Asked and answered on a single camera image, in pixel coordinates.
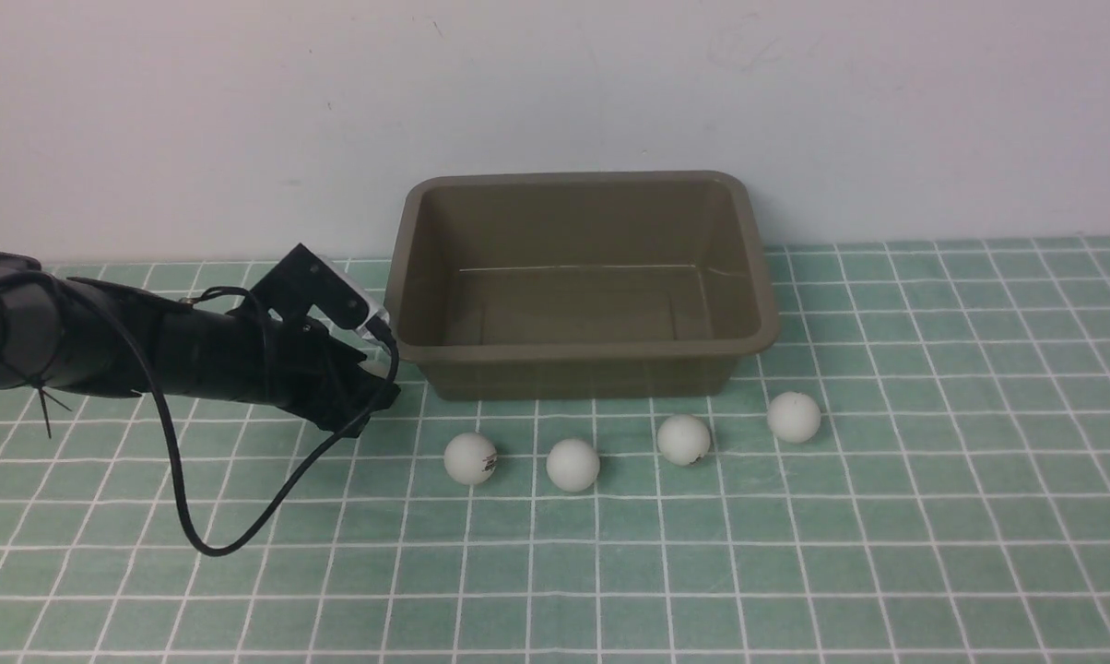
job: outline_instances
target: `wire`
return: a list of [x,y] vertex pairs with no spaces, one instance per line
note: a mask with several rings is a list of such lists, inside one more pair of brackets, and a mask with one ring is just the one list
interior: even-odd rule
[[280,491],[276,492],[276,495],[273,496],[272,502],[269,503],[269,507],[264,509],[264,512],[260,514],[255,522],[253,522],[242,535],[240,535],[234,542],[230,543],[230,545],[213,547],[199,535],[195,526],[193,526],[192,519],[190,519],[190,505],[188,503],[188,495],[185,494],[185,477],[182,473],[182,454],[180,454],[179,451],[179,437],[176,436],[174,430],[174,419],[172,419],[171,409],[169,409],[167,404],[167,395],[162,394],[162,390],[159,388],[158,381],[155,381],[154,370],[150,365],[150,359],[145,356],[141,345],[139,345],[138,341],[133,339],[133,333],[130,333],[124,328],[124,324],[122,324],[120,320],[117,320],[115,315],[105,311],[99,302],[89,298],[89,295],[82,290],[74,289],[74,286],[71,286],[69,283],[65,283],[65,285],[68,286],[68,290],[75,295],[75,299],[79,300],[80,305],[87,308],[88,311],[91,311],[97,316],[100,316],[104,323],[108,323],[109,326],[117,332],[118,336],[121,336],[121,341],[124,341],[124,344],[128,345],[129,351],[133,353],[134,358],[137,358],[142,373],[145,374],[145,383],[150,384],[150,395],[153,395],[155,408],[158,408],[158,415],[162,421],[162,434],[163,437],[167,439],[167,453],[169,454],[169,461],[171,462],[171,482],[174,484],[174,502],[176,512],[179,513],[179,524],[182,525],[182,533],[190,541],[190,543],[192,543],[193,547],[195,547],[195,550],[203,555],[219,557],[234,553],[235,551],[239,551],[240,547],[246,545],[252,537],[255,537],[256,533],[260,533],[260,530],[264,527],[264,524],[268,524],[273,513],[275,513],[276,509],[280,507],[281,502],[284,502],[285,497],[293,491],[293,487],[296,486],[297,481],[301,481],[302,475],[305,475],[305,471],[310,470],[310,466],[313,465],[317,459],[322,457],[322,454],[332,449],[334,443],[341,441],[346,433],[352,432],[353,430],[353,434],[357,435],[357,433],[362,431],[362,426],[365,426],[365,421],[370,419],[375,404],[383,400],[383,396],[386,395],[387,389],[394,383],[395,374],[400,372],[400,348],[395,344],[394,336],[391,334],[391,328],[387,328],[387,324],[384,323],[382,319],[371,319],[370,323],[367,323],[367,330],[374,334],[375,340],[379,340],[383,343],[383,345],[386,345],[387,354],[391,355],[391,368],[387,371],[387,378],[384,379],[377,390],[374,391],[374,395],[371,396],[371,400],[365,404],[365,406],[362,408],[361,411],[356,413],[355,416],[353,416],[351,421],[349,421],[344,426],[337,429],[336,433],[326,437],[326,440],[320,443],[320,445],[316,446],[312,453],[307,454],[307,456],[302,460],[302,463],[299,464],[296,470],[292,472],[292,475],[289,475],[289,479],[285,480],[284,486],[281,486]]

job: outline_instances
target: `white wall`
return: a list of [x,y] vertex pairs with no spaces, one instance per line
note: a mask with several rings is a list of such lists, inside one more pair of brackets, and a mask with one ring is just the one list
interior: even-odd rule
[[1110,0],[0,0],[6,251],[381,256],[426,177],[689,168],[769,240],[1110,232]]

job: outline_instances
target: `olive green plastic tub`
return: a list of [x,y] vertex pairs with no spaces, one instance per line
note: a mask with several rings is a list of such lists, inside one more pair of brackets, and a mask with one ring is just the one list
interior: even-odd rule
[[425,181],[386,306],[445,400],[715,394],[780,328],[748,192],[713,171]]

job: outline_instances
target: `robotic arm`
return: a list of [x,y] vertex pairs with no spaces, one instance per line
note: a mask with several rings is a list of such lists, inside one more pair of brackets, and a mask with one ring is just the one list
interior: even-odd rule
[[[226,314],[195,308],[226,295],[242,298],[242,305]],[[362,369],[366,353],[333,338],[312,319],[311,308],[337,328],[386,345],[387,378]],[[0,253],[0,390],[36,388],[44,416],[44,399],[53,399],[48,388],[112,399],[153,396],[183,532],[206,555],[226,555],[248,543],[324,451],[343,437],[357,437],[371,413],[391,408],[400,394],[394,385],[398,364],[382,308],[302,244],[251,290],[213,286],[179,302],[95,279],[58,279],[34,259]],[[242,537],[211,547],[190,521],[164,394],[273,405],[332,434]]]

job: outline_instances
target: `white grout line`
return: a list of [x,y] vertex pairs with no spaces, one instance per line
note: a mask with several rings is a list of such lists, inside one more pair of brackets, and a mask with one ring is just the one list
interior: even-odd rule
[[[427,404],[428,391],[425,389],[423,394],[420,395],[420,422],[416,422],[416,440],[412,442],[412,462],[407,470],[407,493],[404,495],[404,513],[400,517],[400,537],[396,539],[394,545],[391,545],[395,550],[395,560],[391,566],[391,585],[387,585],[390,594],[387,596],[387,608],[383,615],[383,635],[379,641],[381,644],[379,646],[379,664],[383,664],[386,661],[387,638],[391,635],[391,614],[392,610],[394,610],[395,597],[402,596],[402,593],[398,593],[400,567],[402,567],[403,562],[404,539],[407,534],[407,515],[411,512],[411,502],[408,501],[411,501],[412,487],[415,486],[416,482],[416,459],[420,459],[420,433],[424,429],[424,408]],[[349,505],[344,505],[343,514],[346,509],[349,509]]]
[[[765,364],[760,361],[760,356],[756,356],[756,365],[759,370],[760,375],[765,375]],[[766,382],[760,382],[760,390],[765,392],[765,403],[769,404],[773,402],[773,396],[769,394],[769,385]],[[788,492],[788,474],[786,467],[784,467],[784,457],[780,454],[780,441],[776,436],[773,436],[773,444],[776,449],[776,461],[777,470],[780,472],[780,482],[784,486],[784,503],[786,504],[786,512],[788,513],[788,526],[791,529],[791,543],[787,543],[784,546],[789,546],[797,554],[797,564],[800,570],[800,583],[803,583],[803,588],[805,590],[805,604],[808,606],[808,622],[809,628],[814,631],[814,644],[817,646],[817,658],[818,662],[825,664],[825,651],[821,648],[821,631],[817,624],[817,604],[814,602],[815,596],[813,588],[808,584],[808,571],[805,570],[805,554],[803,547],[800,547],[800,531],[797,529],[797,516],[791,507],[791,493]]]
[[[649,399],[649,434],[652,440],[657,439],[657,415],[656,409],[653,406],[655,401]],[[666,514],[665,504],[662,501],[662,460],[658,454],[653,454],[653,487],[656,491],[656,505],[657,505],[657,542],[662,547],[662,587],[666,588],[666,630],[668,632],[667,638],[669,643],[669,662],[670,664],[677,664],[677,647],[674,643],[674,610],[673,602],[670,602],[669,594],[669,555],[667,553],[668,547],[666,546]]]
[[[250,264],[248,264],[248,268],[244,269],[243,271],[242,283],[239,283],[239,285],[248,283],[248,274],[252,272],[252,268],[254,268],[254,265],[255,262],[251,262]],[[193,289],[198,286],[198,283],[199,283],[198,276],[195,276],[195,283],[193,283],[192,285],[192,294],[193,294]],[[221,505],[225,503],[225,501],[223,501],[223,496],[226,495],[228,482],[231,482],[231,469],[234,466],[235,461],[238,461],[239,459],[240,443],[243,441],[243,434],[246,431],[248,431],[248,422],[244,422],[242,425],[240,425],[240,432],[235,436],[235,443],[231,446],[231,456],[226,459],[226,469],[225,471],[223,471],[223,481],[222,483],[220,483],[219,494],[215,496],[215,501],[212,503],[212,507],[210,507],[210,517],[206,519],[204,537],[210,536],[212,529],[214,529],[215,526],[215,516],[219,514],[219,507],[221,507]],[[183,466],[190,467],[190,464],[183,461]],[[188,608],[188,603],[190,602],[190,591],[193,590],[193,583],[195,583],[195,577],[199,575],[199,567],[200,564],[202,563],[202,559],[204,559],[204,556],[202,556],[201,554],[196,555],[195,559],[193,560],[193,566],[190,567],[190,575],[188,576],[185,591],[182,593],[182,602],[181,604],[179,604],[179,612],[174,617],[174,625],[172,625],[171,627],[171,635],[169,635],[169,637],[167,638],[167,651],[170,651],[172,647],[174,647],[174,638],[176,638],[176,636],[179,635],[179,628],[182,625],[182,615],[185,613],[185,608]],[[167,664],[168,661],[169,661],[168,656],[163,656],[162,664]]]
[[[202,274],[202,269],[204,268],[204,265],[205,262],[203,264],[199,264],[199,268],[195,270],[195,273],[193,273],[193,278],[190,281],[190,290],[188,291],[189,295],[193,294],[193,289],[195,289],[195,283],[199,282],[199,275]],[[153,273],[154,273],[154,265],[151,265],[150,272],[148,272],[145,275],[145,283],[150,283],[150,276],[153,275]],[[138,408],[137,411],[134,411],[134,413],[141,411],[142,404],[149,399],[150,399],[149,395],[142,395],[141,400],[138,402]],[[199,406],[199,400],[193,400],[193,403],[190,404],[190,413],[192,413],[192,415],[198,406]],[[185,433],[188,432],[188,426],[189,424],[183,424],[181,430],[176,432],[176,444],[179,444],[179,449],[181,449],[182,446],[182,439],[185,436]],[[131,430],[133,430],[133,425],[129,425],[125,427],[124,432],[125,439],[128,439]],[[123,449],[124,440],[121,441],[121,445]],[[110,467],[112,467],[113,464],[117,463],[117,459],[118,459],[117,456],[112,457],[112,462],[109,463]],[[167,470],[162,472],[162,481],[159,483],[158,491],[154,492],[154,500],[150,502],[150,509],[147,510],[145,522],[144,524],[141,525],[141,532],[138,533],[137,543],[134,543],[134,546],[131,547],[131,550],[129,550],[129,563],[125,564],[124,573],[121,575],[121,583],[117,585],[117,592],[113,593],[112,602],[110,602],[109,604],[108,614],[104,615],[104,623],[103,625],[101,625],[100,635],[99,637],[95,638],[97,648],[103,646],[104,638],[108,637],[109,626],[112,624],[112,618],[115,617],[117,614],[117,605],[120,604],[121,595],[124,593],[124,587],[129,583],[129,577],[133,575],[133,563],[137,563],[138,551],[141,551],[142,542],[144,542],[145,540],[145,533],[150,532],[150,522],[154,520],[154,514],[155,512],[158,512],[158,505],[162,499],[163,492],[167,491],[167,483],[169,480],[171,480],[171,467],[169,467],[168,465]]]

